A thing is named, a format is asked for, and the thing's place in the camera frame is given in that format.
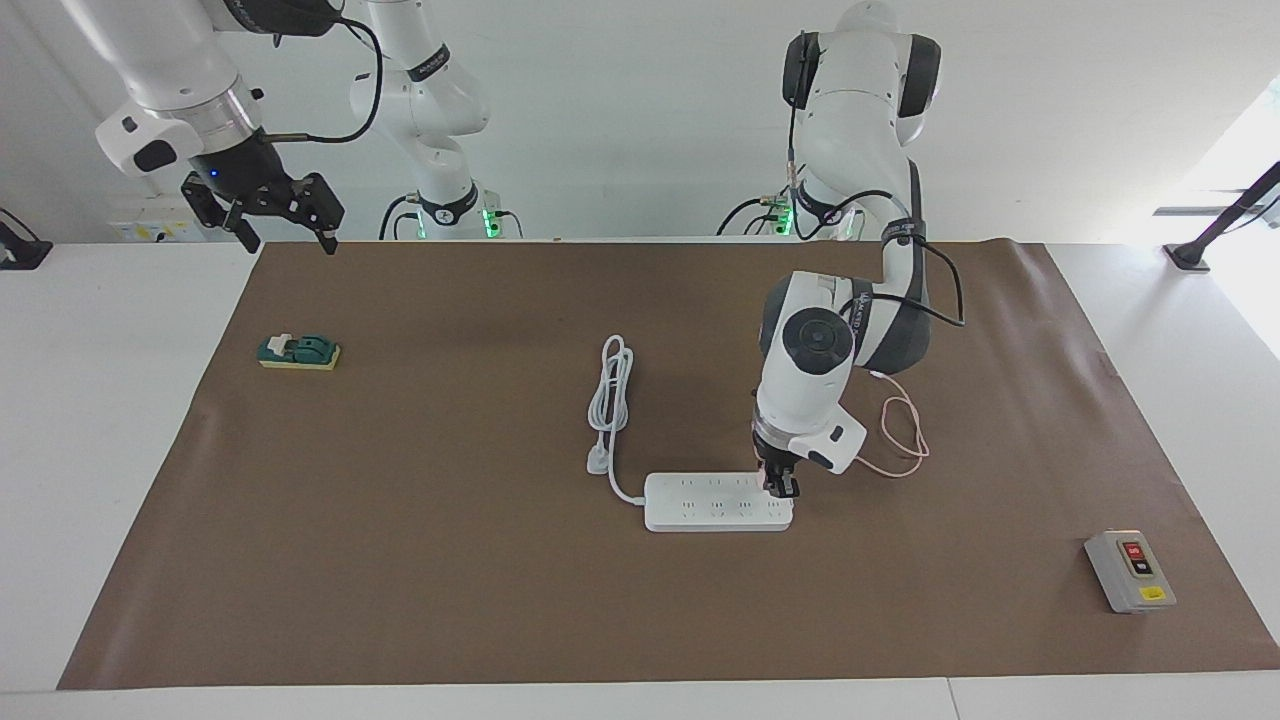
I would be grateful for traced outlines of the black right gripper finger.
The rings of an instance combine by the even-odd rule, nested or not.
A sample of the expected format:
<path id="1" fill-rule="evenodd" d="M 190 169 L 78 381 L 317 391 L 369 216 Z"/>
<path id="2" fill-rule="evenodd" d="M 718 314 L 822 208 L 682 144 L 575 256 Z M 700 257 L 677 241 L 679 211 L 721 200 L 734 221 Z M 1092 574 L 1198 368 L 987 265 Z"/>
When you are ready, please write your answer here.
<path id="1" fill-rule="evenodd" d="M 243 209 L 238 200 L 233 200 L 229 208 L 224 208 L 197 172 L 191 172 L 184 178 L 180 192 L 201 225 L 233 234 L 250 254 L 259 251 L 261 240 L 253 227 L 243 218 Z"/>
<path id="2" fill-rule="evenodd" d="M 329 256 L 337 252 L 344 217 L 344 206 L 321 174 L 314 172 L 291 182 L 285 219 L 311 231 Z"/>

